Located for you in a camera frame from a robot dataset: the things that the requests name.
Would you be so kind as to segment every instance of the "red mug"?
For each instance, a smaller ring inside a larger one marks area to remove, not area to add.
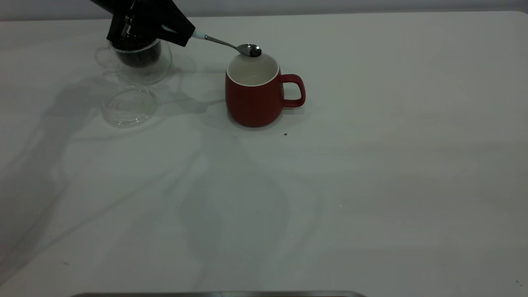
[[[301,98],[284,100],[285,82],[296,83]],[[238,55],[225,72],[225,102],[238,123],[248,127],[271,124],[283,107],[300,107],[306,94],[303,80],[297,75],[282,75],[275,59],[267,54],[252,58]]]

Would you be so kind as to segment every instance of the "mug handle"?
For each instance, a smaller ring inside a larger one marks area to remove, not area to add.
[[[284,100],[284,107],[301,107],[306,100],[306,91],[304,90],[303,80],[298,75],[283,75],[281,77],[282,83],[293,82],[299,86],[300,99]]]

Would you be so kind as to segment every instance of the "spoon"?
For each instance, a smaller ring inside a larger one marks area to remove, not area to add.
[[[230,44],[225,41],[221,41],[211,36],[205,35],[199,32],[198,30],[194,31],[193,37],[198,38],[198,39],[209,40],[209,41],[216,42],[216,43],[223,44],[223,45],[227,45],[228,47],[232,47],[236,49],[239,53],[246,55],[248,57],[258,57],[262,54],[262,50],[260,47],[258,47],[258,45],[245,43],[245,44],[239,45],[238,47],[235,47],[233,44]]]

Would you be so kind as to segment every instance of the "table surface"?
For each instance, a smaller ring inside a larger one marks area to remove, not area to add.
[[[235,52],[191,40],[156,117],[117,129],[109,20],[0,23],[0,296],[528,295],[527,15],[192,22],[259,44],[306,104],[237,125]]]

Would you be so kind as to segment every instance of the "spoon bowl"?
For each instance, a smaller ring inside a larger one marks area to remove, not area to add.
[[[254,57],[254,58],[262,54],[262,50],[258,45],[254,45],[250,43],[241,44],[238,47],[236,47],[236,50],[243,55],[247,55],[249,57]]]

